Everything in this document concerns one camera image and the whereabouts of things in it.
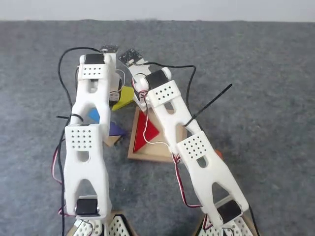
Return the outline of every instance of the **black wire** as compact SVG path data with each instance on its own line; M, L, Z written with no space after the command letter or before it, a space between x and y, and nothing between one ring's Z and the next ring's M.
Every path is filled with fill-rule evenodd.
M92 229L92 231L91 231L91 233L88 235L88 236L91 236L92 235L92 233L93 233L93 225L90 223L90 222L88 222L88 221L85 221L85 220L82 220L84 223L87 223L87 224L89 224L90 225L90 227L91 227L91 229Z
M190 111L190 107L189 107L189 92L190 92L190 86L193 80L193 77L195 75L196 72L196 66L194 65L164 65L164 64L160 64L157 62L145 62L143 64L136 64L135 65L158 65L160 67L169 67L169 68L193 68L192 74L190 76L188 85L187 85L187 89L186 89L186 106L187 109L189 111L189 113L191 114L192 118L184 125L184 127L186 127L187 125L189 125L198 115L200 115L200 113L202 113L204 110L206 110L211 104L213 104L219 97L221 97L230 87L232 87L232 84L229 84L221 93L219 93L214 99L212 99L210 102L208 102L207 105L205 105L201 110L199 110L195 115L192 115L191 111Z
M193 71L192 71L192 74L190 76L190 79L189 79L189 82L187 85L187 89L186 89L186 106L187 106L189 113L191 114L190 107L189 107L189 91L190 91L190 86L191 86L193 77L194 77L194 75L196 73L196 69L197 69L195 65L163 65L163 64L160 64L157 62L151 62L151 61L145 62L143 64L135 64L135 65L157 65L160 67L169 67L169 68L193 68Z
M67 95L67 99L68 99L68 102L69 102L69 105L70 105L70 110L72 110L72 101L71 101L71 97L70 97L70 94L69 94L69 91L68 89L66 88L66 86L64 85L63 83L63 79L61 77L61 72L60 72L60 69L61 69L61 62L64 58L64 56L68 53L68 52L71 52L71 51L75 51L75 50L92 50L92 51L95 51L95 52L99 52L101 53L100 50L98 49L95 49L95 48L91 48L91 47L74 47L74 48L69 48L67 50L64 51L64 53L61 55L61 57L59 58L59 62L58 62L58 78L59 78L59 81L61 83L61 86L63 87L66 95ZM76 114L70 114L64 128L69 124L70 122L70 118L71 116L74 116ZM58 159L58 166L59 166L59 171L60 171L60 176L61 176L61 214L62 214L62 236L64 236L64 176L63 176L63 165L62 165L62 162L61 162L61 147L62 147L62 142L63 142L63 136L64 136L64 128L63 128L63 131L62 131L62 135L59 139L59 143L58 143L58 155L57 155L57 159Z
M258 230L258 226L257 226L257 224L256 224L256 220L255 220L255 217L254 217L254 213L253 213L253 211L252 211L252 207L251 207L250 204L249 204L249 209L250 209L250 212L251 212L251 215L252 215L252 222L253 222L253 224L254 224L254 227L255 227L257 236L260 236L260 233L259 233L259 230Z
M66 127L70 122L70 117L68 118L66 124L64 127ZM58 166L59 166L59 171L60 171L60 178L61 178L61 215L62 215L62 236L64 236L64 176L63 176L63 165L61 163L61 146L63 143L63 136L64 136L64 128L62 131L62 134L59 139L58 143L58 154L57 154L57 160L58 160Z
M84 119L82 118L82 116L78 115L78 114L74 114L72 113L70 115L71 117L78 117L82 122L84 122ZM56 116L57 118L61 118L61 119L69 119L69 117L65 117L65 116Z
M98 49L95 49L95 48L90 48L90 47L74 47L74 48L69 48L67 50L64 51L64 53L61 55L61 57L59 58L59 62L58 62L58 77L59 77L59 81L61 83L61 86L63 87L66 95L67 95L67 99L68 99L68 102L69 102L69 105L70 105L70 109L72 109L72 101L71 101L71 97L70 97L70 94L69 94L69 91L68 89L66 88L66 86L64 85L63 83L63 79L61 77L61 73L60 73L60 68L61 68L61 62L63 60L63 57L68 53L68 52L71 52L71 51L75 51L75 50L82 50L82 49L86 49L86 50L92 50L92 51L95 51L95 52L99 52L101 53L100 50Z
M78 70L79 70L79 67L76 68L75 75L74 75L74 78L75 78L75 90L76 91L78 91Z
M229 228L229 227L224 227L224 228L222 228L222 229L231 230L231 231L232 231L232 236L235 236L235 234L234 234L234 230L233 230L232 228Z
M219 97L221 97L226 91L228 91L233 84L229 84L225 89L222 90L214 99L212 99L210 102L208 102L207 105L205 105L202 109L200 109L196 114L194 114L191 119L184 125L186 127L189 125L200 113L202 113L204 110L206 110L211 104L213 104Z

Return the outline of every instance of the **black cable tie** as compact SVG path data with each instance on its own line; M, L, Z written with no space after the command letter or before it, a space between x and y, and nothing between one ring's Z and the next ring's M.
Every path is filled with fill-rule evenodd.
M82 118L82 116L80 116L78 114L72 113L70 116L71 117L78 117L82 122L84 122L84 119Z
M60 119L69 119L69 117L65 117L65 116L56 116L56 118L60 118Z
M84 122L84 119L82 118L82 116L80 116L80 115L78 115L78 114L72 113L70 116L71 116L71 117L78 117L82 122ZM56 118L69 119L69 117L65 117L65 116L56 116Z
M186 127L189 125L198 115L200 115L204 110L206 110L211 104L213 104L219 97L221 97L226 91L229 90L229 88L232 87L233 84L229 84L225 89L223 89L222 92L220 92L214 99L212 99L206 106L204 106L202 109L199 110L196 114L194 114L191 119L184 125Z

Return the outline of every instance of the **purple triangle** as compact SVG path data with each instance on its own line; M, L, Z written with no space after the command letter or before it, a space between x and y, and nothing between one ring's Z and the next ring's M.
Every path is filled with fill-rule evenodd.
M116 125L114 122L110 122L110 128L109 128L109 136L118 136L118 135L126 135L127 132L123 129L121 129L118 125Z
M96 122L99 122L99 114L97 112L97 109L93 108L90 113L89 117L93 119ZM118 125L116 125L114 122L110 122L109 126L109 136L119 136L119 135L126 135L127 132L123 129L121 129Z

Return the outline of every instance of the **white 3d-printed bracket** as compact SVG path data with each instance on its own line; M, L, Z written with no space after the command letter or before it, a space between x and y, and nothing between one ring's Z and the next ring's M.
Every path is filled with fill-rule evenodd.
M66 159L64 186L67 213L75 215L77 190L82 180L90 181L97 194L99 219L111 212L108 173L103 159L103 142L99 124L68 125L65 128Z
M211 223L217 228L223 225L223 220L213 202L212 185L214 183L219 184L229 192L242 212L247 210L248 203L232 173L216 154L196 120L193 120L186 127L192 136L177 143L176 126L178 124L185 125L191 119L191 114L175 81L170 81L149 91L147 102L150 103L163 127L165 139L170 145L170 151L174 154L179 153L188 169L196 195L203 206L201 209L208 214ZM166 110L165 104L168 102L174 108L173 114L169 114ZM201 167L197 162L201 157L206 161L205 167Z
M191 119L191 115L175 81L171 80L150 90L146 99L163 127L164 136L170 146L170 151L177 154L176 126L178 124L185 125ZM168 102L174 108L174 113L172 114L165 107L165 104ZM201 131L196 120L193 120L186 128L192 134Z
M83 60L80 58L78 90L72 113L85 117L91 108L96 107L102 129L102 138L105 141L109 136L110 85L114 81L119 81L119 75L115 71L116 66L110 55L104 54L104 62L105 64L83 64ZM95 83L91 79L98 79L96 88L93 88ZM80 123L81 120L78 117L71 117L70 124Z
M177 144L183 163L186 165L196 195L202 204L202 211L208 214L215 227L221 227L223 220L213 201L212 185L219 184L237 202L242 212L248 203L227 165L212 148L203 131L196 133ZM203 158L205 166L198 159Z

